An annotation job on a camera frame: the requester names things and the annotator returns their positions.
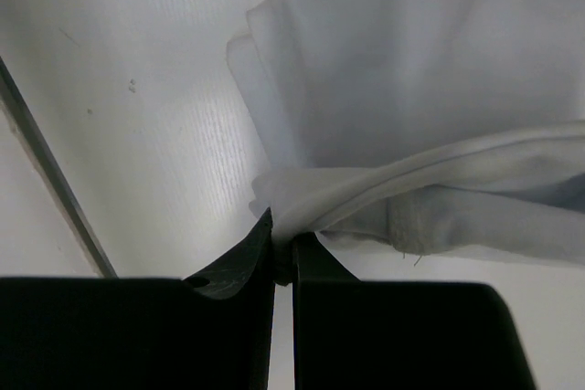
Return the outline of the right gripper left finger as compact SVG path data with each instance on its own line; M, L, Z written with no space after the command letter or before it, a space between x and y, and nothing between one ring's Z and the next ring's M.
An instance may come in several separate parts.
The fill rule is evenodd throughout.
M264 389L271 215L185 279L1 280L4 389Z

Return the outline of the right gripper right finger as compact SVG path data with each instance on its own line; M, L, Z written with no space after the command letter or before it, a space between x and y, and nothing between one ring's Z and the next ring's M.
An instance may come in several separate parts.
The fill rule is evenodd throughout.
M532 389L511 313L482 283L366 281L313 234L292 245L299 389Z

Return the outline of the white skirt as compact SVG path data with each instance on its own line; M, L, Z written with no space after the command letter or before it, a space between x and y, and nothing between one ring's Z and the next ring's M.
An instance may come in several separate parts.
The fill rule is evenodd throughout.
M277 262L317 232L584 261L584 0L265 0L227 62Z

